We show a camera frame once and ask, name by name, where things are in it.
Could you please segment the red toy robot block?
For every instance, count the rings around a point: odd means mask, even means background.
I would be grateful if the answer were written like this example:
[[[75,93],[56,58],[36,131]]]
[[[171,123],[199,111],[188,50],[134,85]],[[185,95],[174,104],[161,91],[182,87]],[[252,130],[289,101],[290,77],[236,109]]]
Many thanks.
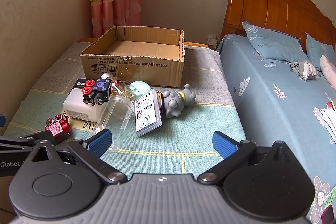
[[[46,121],[45,130],[52,132],[53,145],[58,145],[70,137],[71,129],[68,118],[62,114],[56,114],[53,118]]]

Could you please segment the clear plastic jar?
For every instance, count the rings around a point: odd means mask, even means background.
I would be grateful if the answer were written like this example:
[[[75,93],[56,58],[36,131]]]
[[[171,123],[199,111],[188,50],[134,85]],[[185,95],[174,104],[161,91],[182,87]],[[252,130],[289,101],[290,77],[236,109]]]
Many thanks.
[[[100,120],[94,128],[94,133],[109,129],[112,134],[110,150],[121,148],[126,129],[134,114],[134,103],[124,96],[111,96]]]

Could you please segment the white plastic container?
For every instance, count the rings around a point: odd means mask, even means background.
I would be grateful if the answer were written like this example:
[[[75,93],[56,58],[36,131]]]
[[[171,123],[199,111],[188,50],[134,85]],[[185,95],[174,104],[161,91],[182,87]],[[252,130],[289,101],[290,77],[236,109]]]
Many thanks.
[[[81,89],[74,88],[68,94],[63,103],[63,110],[71,118],[80,119],[88,122],[98,122],[104,112],[107,103],[103,105],[91,105],[83,102]]]

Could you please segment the card box clear case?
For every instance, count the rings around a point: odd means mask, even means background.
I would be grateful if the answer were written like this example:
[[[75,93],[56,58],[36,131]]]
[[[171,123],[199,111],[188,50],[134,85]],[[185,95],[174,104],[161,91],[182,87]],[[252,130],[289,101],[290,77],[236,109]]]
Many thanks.
[[[135,134],[140,137],[161,127],[156,91],[151,89],[135,101]]]

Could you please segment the black digital pocket scale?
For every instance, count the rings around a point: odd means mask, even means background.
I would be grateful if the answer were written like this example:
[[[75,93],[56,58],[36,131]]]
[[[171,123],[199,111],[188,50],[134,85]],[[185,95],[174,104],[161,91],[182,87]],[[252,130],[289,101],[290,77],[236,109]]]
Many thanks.
[[[79,88],[82,89],[83,87],[85,87],[85,83],[86,83],[87,79],[78,79],[77,81],[75,81],[74,85],[73,85],[73,89],[74,88]]]

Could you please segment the bottle of golden capsules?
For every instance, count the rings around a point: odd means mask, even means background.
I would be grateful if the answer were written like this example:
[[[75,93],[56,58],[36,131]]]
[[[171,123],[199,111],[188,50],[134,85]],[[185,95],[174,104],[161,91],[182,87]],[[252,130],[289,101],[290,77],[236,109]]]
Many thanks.
[[[135,100],[134,91],[132,91],[131,88],[122,80],[120,80],[117,76],[115,76],[112,73],[106,72],[101,76],[101,79],[111,80],[112,83],[111,96],[123,96],[129,99],[131,102],[134,102]]]

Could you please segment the grey rubber dog toy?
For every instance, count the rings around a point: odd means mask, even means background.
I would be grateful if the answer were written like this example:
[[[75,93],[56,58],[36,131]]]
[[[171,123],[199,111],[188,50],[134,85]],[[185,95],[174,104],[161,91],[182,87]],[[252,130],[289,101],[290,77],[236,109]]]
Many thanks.
[[[179,117],[185,107],[194,106],[197,95],[185,84],[183,91],[164,91],[162,93],[163,109],[166,118]]]

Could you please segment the mint green round case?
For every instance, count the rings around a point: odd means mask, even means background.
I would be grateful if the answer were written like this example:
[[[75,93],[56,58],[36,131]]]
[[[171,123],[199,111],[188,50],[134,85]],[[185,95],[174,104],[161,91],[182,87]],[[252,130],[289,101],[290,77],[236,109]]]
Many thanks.
[[[134,100],[137,100],[138,98],[142,97],[151,90],[150,85],[148,85],[143,81],[134,81],[129,84],[129,88],[134,93]]]

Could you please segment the clear correction tape dispenser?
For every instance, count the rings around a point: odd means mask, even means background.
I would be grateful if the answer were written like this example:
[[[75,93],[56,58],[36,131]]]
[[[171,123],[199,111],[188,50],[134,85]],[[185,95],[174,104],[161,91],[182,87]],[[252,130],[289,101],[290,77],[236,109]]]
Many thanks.
[[[162,108],[163,108],[162,93],[156,90],[156,95],[157,95],[157,100],[158,100],[159,111],[162,111]]]

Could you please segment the happy every day sign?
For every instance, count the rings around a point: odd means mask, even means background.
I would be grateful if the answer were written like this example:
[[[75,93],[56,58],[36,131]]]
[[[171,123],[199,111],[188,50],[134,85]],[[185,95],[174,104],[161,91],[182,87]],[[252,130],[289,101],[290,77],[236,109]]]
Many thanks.
[[[76,118],[71,118],[65,111],[62,111],[61,114],[68,119],[68,123],[71,129],[85,130],[93,132],[96,127],[96,122],[83,121]]]

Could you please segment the grey green checked cloth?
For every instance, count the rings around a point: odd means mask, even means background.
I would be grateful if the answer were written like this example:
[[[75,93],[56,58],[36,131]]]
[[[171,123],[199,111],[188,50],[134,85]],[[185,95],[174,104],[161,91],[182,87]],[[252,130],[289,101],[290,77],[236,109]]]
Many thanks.
[[[151,86],[132,91],[113,76],[98,79],[109,86],[103,104],[85,104],[89,92],[76,43],[36,82],[5,131],[25,137],[65,118],[69,139],[87,140],[105,133],[88,148],[130,177],[134,173],[199,175],[222,160],[213,148],[220,131],[235,141],[245,139],[216,51],[186,47],[182,83],[177,89]]]

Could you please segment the blue floral bed sheet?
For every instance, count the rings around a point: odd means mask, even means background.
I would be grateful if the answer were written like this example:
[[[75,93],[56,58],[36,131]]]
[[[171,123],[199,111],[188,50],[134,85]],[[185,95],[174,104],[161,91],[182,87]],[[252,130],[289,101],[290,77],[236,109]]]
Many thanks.
[[[289,64],[265,61],[244,36],[225,36],[218,52],[247,139],[290,147],[315,188],[307,217],[323,223],[335,215],[335,130],[321,114],[335,90],[323,76],[304,81]]]

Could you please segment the crumpled grey cloth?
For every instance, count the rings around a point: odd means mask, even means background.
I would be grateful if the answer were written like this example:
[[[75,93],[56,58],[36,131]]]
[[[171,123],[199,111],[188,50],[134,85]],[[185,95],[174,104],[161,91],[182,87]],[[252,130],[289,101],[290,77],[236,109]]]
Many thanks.
[[[317,69],[309,61],[292,62],[290,70],[304,81],[315,79],[317,75]]]

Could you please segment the blue floral pillow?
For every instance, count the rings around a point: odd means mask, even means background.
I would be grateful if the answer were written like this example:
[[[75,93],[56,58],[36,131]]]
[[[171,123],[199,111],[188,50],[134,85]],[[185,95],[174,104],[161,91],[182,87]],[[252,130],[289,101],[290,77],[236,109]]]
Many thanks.
[[[258,27],[242,21],[251,46],[268,63],[308,61],[299,40],[282,32]]]

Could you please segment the open cardboard box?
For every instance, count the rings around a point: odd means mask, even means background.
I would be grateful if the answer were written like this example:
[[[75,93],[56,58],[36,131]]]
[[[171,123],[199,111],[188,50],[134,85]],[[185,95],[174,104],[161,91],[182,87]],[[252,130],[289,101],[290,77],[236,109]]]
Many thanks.
[[[178,88],[185,62],[183,30],[115,26],[91,43],[80,59],[88,79],[112,73],[125,83]]]

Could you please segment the pink pillow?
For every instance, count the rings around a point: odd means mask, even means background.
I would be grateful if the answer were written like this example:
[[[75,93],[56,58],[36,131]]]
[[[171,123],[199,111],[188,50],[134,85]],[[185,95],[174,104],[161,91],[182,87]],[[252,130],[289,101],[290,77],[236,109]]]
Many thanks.
[[[330,86],[336,90],[336,68],[325,55],[320,57],[321,72]]]

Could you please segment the wooden bed headboard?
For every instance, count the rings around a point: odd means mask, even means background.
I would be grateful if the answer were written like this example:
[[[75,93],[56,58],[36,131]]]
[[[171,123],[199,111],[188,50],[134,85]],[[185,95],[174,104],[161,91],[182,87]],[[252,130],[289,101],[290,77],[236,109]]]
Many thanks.
[[[335,46],[335,26],[311,0],[228,0],[221,36],[246,34],[242,22]]]

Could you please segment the white wall plug charger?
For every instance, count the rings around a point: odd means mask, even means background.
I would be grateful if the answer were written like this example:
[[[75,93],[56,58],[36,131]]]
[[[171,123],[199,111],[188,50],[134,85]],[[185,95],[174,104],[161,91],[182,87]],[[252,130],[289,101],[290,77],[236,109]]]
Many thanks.
[[[209,34],[207,38],[207,45],[209,46],[209,48],[215,50],[217,48],[217,43],[217,36]]]

